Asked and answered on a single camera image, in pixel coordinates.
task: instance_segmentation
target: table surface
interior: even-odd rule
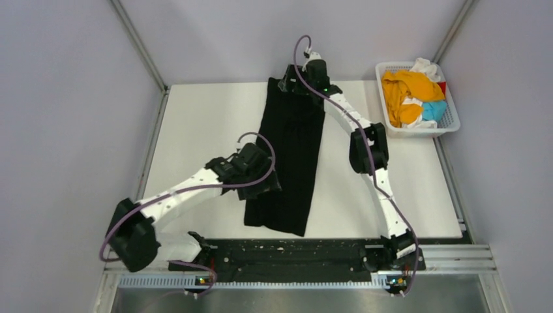
[[[361,115],[382,121],[376,81],[336,84]],[[266,95],[266,83],[173,85],[144,196],[188,179],[214,157],[234,152],[241,134],[259,130]],[[380,237],[367,187],[350,167],[349,144],[349,135],[327,116],[306,238]],[[388,146],[396,202],[416,234],[421,238],[461,237],[434,141],[388,138]],[[299,238],[244,226],[244,210],[245,201],[228,192],[181,215],[166,230],[194,230],[208,238]]]

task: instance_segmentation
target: white wall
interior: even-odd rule
[[[312,35],[334,80],[432,58],[463,0],[123,0],[167,84],[281,77]]]
[[[88,312],[160,93],[107,1],[0,5],[0,312]]]
[[[461,120],[447,149],[515,312],[553,305],[552,14],[551,0],[480,1],[442,64]]]

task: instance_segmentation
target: laundry basket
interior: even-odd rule
[[[457,131],[461,126],[461,122],[459,121],[459,116],[457,115],[457,110],[455,109],[455,104],[453,103],[453,98],[451,98],[451,93],[449,92],[447,85],[445,88],[445,101],[447,102],[447,109],[445,110],[442,119],[438,122],[437,128],[397,128],[390,124],[388,110],[386,109],[386,101],[384,99],[384,92],[382,90],[382,76],[387,70],[393,73],[398,70],[409,70],[414,64],[415,62],[383,62],[376,65],[376,77],[378,82],[378,91],[380,92],[380,104],[382,105],[382,110],[384,112],[384,121],[387,134],[396,138],[435,138],[445,134],[446,132]],[[436,66],[438,66],[438,75],[441,76],[442,80],[445,80],[445,76],[443,75],[440,66]]]

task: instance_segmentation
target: yellow shirt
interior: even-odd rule
[[[399,70],[396,74],[390,71],[384,73],[382,89],[390,123],[394,127],[414,122],[423,112],[423,108],[416,104],[402,104],[405,97],[423,102],[445,99],[438,84],[431,82],[423,73],[408,70]]]

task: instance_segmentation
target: black pants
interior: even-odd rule
[[[277,83],[269,78],[259,133],[275,148],[282,191],[248,200],[244,224],[303,236],[315,187],[325,112],[308,96],[281,92]],[[269,152],[263,140],[258,139],[256,144]]]

